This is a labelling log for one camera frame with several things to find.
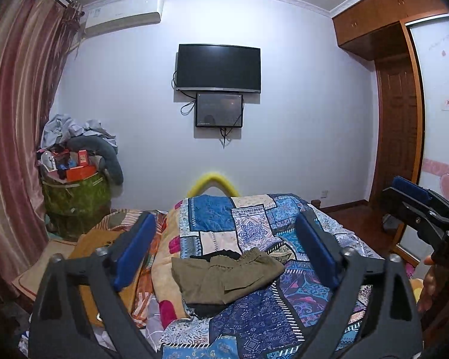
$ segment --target green bag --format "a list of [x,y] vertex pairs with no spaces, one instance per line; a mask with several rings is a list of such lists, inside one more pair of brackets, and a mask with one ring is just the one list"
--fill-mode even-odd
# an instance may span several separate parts
[[42,189],[47,214],[63,239],[76,241],[110,214],[110,186],[101,173],[65,184],[47,178]]

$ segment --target olive green shorts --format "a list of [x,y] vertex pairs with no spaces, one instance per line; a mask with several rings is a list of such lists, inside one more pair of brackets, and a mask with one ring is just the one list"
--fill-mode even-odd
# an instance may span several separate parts
[[188,304],[228,304],[271,283],[284,266],[254,247],[238,260],[227,256],[172,258],[173,278]]

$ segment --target blue patterned bedspread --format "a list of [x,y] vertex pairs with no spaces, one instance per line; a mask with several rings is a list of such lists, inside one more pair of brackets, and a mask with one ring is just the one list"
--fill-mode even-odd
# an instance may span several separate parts
[[[243,253],[253,247],[285,264],[265,289],[240,298],[211,319],[172,322],[161,338],[166,359],[291,359],[331,297],[321,285],[295,233],[301,209],[313,209],[323,229],[342,247],[379,258],[353,232],[292,194],[251,197],[199,196],[180,207],[181,258],[218,250]],[[371,288],[363,286],[337,349],[352,343]]]

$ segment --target small monitor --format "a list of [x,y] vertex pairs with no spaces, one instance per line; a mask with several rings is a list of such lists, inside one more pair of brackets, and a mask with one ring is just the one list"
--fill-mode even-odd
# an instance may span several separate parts
[[228,93],[198,93],[195,105],[195,126],[241,128],[243,96]]

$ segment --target black cable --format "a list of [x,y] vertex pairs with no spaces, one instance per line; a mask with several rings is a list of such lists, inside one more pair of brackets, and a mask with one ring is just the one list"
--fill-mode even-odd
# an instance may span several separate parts
[[226,133],[226,128],[224,129],[224,136],[221,135],[221,136],[223,136],[224,139],[231,133],[233,128],[235,128],[235,125],[238,122],[238,120],[240,119],[240,117],[241,118],[243,117],[243,111],[245,109],[245,101],[243,99],[241,101],[242,101],[242,103],[241,103],[241,114],[238,116],[238,118],[236,119],[236,121],[234,122],[234,124],[232,125],[232,127],[230,128],[228,133]]
[[220,128],[220,134],[221,137],[223,138],[223,148],[226,147],[226,137],[228,136],[228,134],[226,133],[226,128]]
[[[188,111],[183,112],[183,109],[186,108],[186,107],[188,107],[188,106],[190,106],[191,104],[193,104],[192,107],[191,107]],[[195,104],[196,104],[196,99],[194,99],[193,101],[188,102],[188,104],[183,105],[183,106],[181,107],[181,109],[180,109],[181,114],[182,114],[183,116],[189,115],[189,114],[192,112],[193,108],[195,107]]]
[[183,92],[182,90],[177,90],[177,89],[176,89],[175,75],[176,75],[177,72],[178,72],[178,70],[176,70],[176,71],[173,73],[173,85],[174,85],[174,86],[173,86],[173,89],[175,89],[177,92],[183,93],[186,97],[192,98],[192,99],[194,99],[194,100],[196,101],[197,94],[195,94],[195,95],[193,96],[193,95],[189,95],[189,94]]

